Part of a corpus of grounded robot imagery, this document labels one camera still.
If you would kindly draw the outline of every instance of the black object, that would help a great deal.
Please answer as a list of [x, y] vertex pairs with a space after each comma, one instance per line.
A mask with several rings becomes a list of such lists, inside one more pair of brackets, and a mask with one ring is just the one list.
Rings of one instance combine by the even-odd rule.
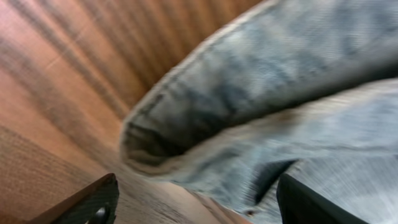
[[107, 174], [28, 224], [113, 224], [118, 198], [116, 177]]
[[284, 224], [367, 224], [287, 174], [280, 176], [277, 199]]

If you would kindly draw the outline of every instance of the light blue denim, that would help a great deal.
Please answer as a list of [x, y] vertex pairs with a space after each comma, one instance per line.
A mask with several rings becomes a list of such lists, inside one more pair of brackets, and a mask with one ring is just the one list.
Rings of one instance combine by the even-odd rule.
[[398, 1], [262, 2], [133, 109], [121, 157], [253, 223], [282, 222], [284, 172], [369, 223], [398, 223], [397, 74]]

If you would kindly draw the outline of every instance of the denim fabric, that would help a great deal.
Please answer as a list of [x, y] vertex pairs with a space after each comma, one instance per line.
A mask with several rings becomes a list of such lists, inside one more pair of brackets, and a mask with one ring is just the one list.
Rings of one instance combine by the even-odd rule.
[[397, 74], [398, 1], [266, 1], [144, 97], [121, 157], [254, 223], [281, 223], [283, 172], [369, 223], [398, 223]]

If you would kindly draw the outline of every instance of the wood grain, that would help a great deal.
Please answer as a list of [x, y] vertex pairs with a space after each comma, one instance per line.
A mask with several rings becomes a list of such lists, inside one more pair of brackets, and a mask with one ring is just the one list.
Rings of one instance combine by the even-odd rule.
[[24, 223], [107, 172], [116, 223], [245, 223], [137, 178], [121, 121], [201, 41], [259, 0], [0, 1], [0, 223]]

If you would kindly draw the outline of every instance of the wooden floor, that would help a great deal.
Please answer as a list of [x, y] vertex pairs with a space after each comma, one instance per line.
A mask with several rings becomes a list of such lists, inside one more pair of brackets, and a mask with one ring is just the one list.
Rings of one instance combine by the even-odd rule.
[[0, 223], [30, 220], [108, 172], [121, 191], [116, 223], [243, 223], [137, 179], [117, 142], [162, 75], [258, 2], [0, 1]]

